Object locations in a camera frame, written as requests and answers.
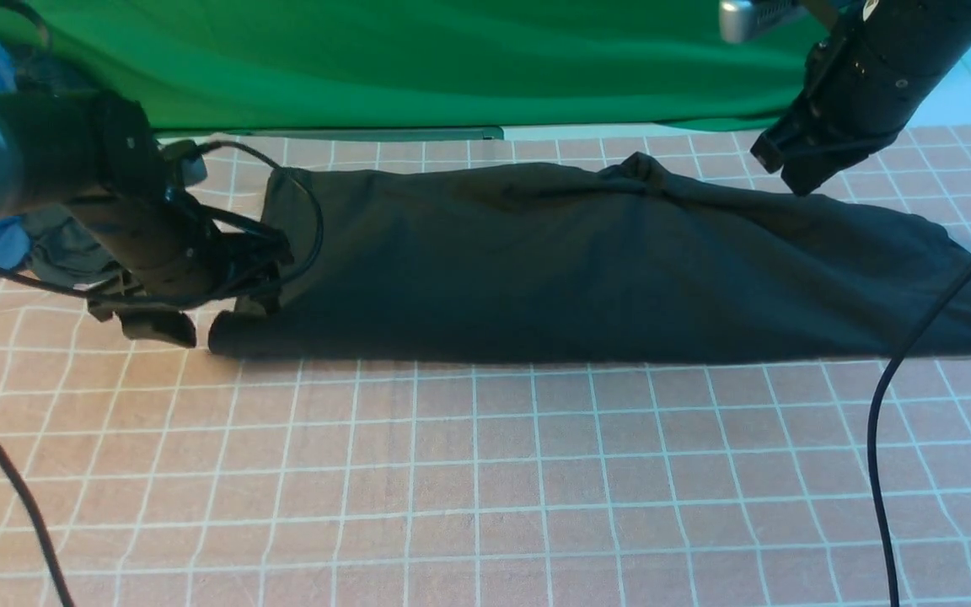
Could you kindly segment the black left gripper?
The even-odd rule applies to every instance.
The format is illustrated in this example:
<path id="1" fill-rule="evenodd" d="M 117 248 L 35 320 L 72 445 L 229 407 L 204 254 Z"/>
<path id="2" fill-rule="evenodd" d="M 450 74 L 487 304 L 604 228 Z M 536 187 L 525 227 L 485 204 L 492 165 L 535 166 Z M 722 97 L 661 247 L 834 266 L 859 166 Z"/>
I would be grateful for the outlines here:
<path id="1" fill-rule="evenodd" d="M 221 232 L 223 211 L 192 195 L 81 197 L 65 210 L 118 264 L 118 277 L 86 293 L 97 321 L 119 321 L 130 341 L 197 346 L 185 309 L 143 300 L 238 301 L 236 309 L 269 315 L 280 310 L 282 266 L 294 262 L 281 230 Z"/>

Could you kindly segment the gray right robot arm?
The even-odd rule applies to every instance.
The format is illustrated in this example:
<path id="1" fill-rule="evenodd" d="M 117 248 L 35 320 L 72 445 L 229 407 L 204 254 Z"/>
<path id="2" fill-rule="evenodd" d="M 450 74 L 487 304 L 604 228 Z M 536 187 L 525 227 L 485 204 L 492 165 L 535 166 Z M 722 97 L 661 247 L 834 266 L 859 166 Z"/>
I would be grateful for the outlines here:
<path id="1" fill-rule="evenodd" d="M 794 195 L 897 141 L 971 49 L 971 1 L 863 1 L 832 19 L 801 92 L 750 149 Z"/>

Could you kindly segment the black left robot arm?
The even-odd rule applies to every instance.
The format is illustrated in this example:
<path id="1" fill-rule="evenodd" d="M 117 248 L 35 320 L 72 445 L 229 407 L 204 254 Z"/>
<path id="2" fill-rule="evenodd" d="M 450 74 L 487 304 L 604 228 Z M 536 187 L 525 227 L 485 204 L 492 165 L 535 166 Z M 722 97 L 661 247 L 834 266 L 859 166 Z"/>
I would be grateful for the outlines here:
<path id="1" fill-rule="evenodd" d="M 131 341 L 196 346 L 189 312 L 243 299 L 280 308 L 292 246 L 280 230 L 201 204 L 203 157 L 224 142 L 158 145 L 135 101 L 115 93 L 0 95 L 0 219 L 62 204 L 118 264 L 78 294 Z"/>

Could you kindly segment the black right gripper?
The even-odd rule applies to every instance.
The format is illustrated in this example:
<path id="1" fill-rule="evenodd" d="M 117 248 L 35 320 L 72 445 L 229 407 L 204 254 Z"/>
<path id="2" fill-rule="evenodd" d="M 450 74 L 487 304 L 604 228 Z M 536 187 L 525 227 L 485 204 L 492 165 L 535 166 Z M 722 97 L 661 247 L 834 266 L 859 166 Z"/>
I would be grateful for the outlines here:
<path id="1" fill-rule="evenodd" d="M 971 1 L 866 1 L 840 17 L 813 81 L 750 152 L 797 196 L 897 142 L 971 47 Z"/>

